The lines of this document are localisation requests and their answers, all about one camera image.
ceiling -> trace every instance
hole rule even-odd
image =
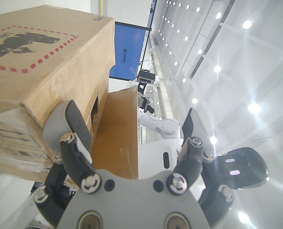
[[[283,0],[157,0],[152,35],[176,119],[183,123],[194,107],[217,138],[217,155],[249,146],[268,165],[269,182],[236,191],[222,227],[283,228]]]

cardboard box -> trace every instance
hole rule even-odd
[[[95,169],[138,179],[137,86],[108,94],[92,145]]]
[[[0,173],[45,180],[53,162],[42,129],[65,100],[75,100],[96,135],[114,28],[111,18],[48,5],[0,15]]]

recessed light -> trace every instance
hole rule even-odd
[[[221,71],[221,67],[220,65],[216,65],[215,68],[214,68],[214,72],[220,72]]]
[[[252,114],[257,114],[260,111],[260,106],[256,103],[249,104],[247,109],[252,113]]]
[[[251,27],[251,21],[247,20],[243,23],[242,27],[244,29],[248,29],[249,27]]]
[[[240,222],[244,224],[249,223],[250,221],[249,216],[242,212],[238,213],[238,218]]]
[[[212,136],[211,138],[209,138],[209,141],[211,142],[211,144],[215,145],[217,143],[217,138]]]

silver bolt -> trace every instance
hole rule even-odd
[[[202,140],[199,137],[192,138],[191,142],[194,146],[201,146],[202,144]]]
[[[62,135],[60,142],[71,143],[74,140],[74,138],[75,135],[73,133],[66,133]]]
[[[45,192],[45,185],[40,186],[35,194],[34,194],[34,200],[37,204],[41,204],[45,202],[45,200],[48,198],[48,194]]]

blue sign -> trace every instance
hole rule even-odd
[[[116,64],[110,70],[110,77],[134,80],[142,53],[145,30],[115,25]]]

